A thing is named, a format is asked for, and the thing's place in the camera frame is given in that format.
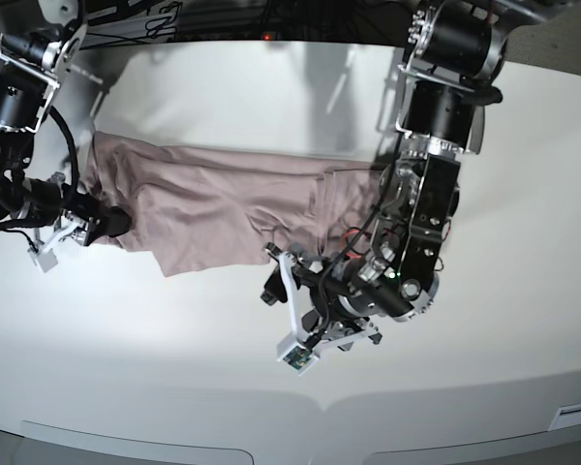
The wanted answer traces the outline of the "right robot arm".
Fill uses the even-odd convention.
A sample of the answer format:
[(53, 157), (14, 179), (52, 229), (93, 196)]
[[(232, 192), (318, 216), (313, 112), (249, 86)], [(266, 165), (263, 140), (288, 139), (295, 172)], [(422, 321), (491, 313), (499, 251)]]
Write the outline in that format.
[[(86, 33), (82, 1), (0, 1), (0, 233), (22, 235), (43, 272), (65, 239), (87, 247), (132, 225), (122, 208), (79, 191), (76, 141), (54, 105)], [(48, 119), (64, 137), (71, 174), (31, 178), (34, 139)]]

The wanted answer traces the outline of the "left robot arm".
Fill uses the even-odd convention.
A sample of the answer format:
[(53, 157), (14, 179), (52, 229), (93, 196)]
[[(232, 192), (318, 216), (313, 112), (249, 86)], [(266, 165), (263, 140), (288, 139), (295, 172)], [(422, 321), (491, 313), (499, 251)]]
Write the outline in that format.
[(459, 157), (472, 149), (476, 114), (503, 98), (493, 82), (505, 43), (493, 1), (421, 2), (400, 65), (394, 155), (368, 219), (331, 257), (266, 245), (276, 268), (261, 297), (288, 305), (277, 358), (297, 373), (328, 350), (379, 344), (376, 317), (404, 323), (432, 305)]

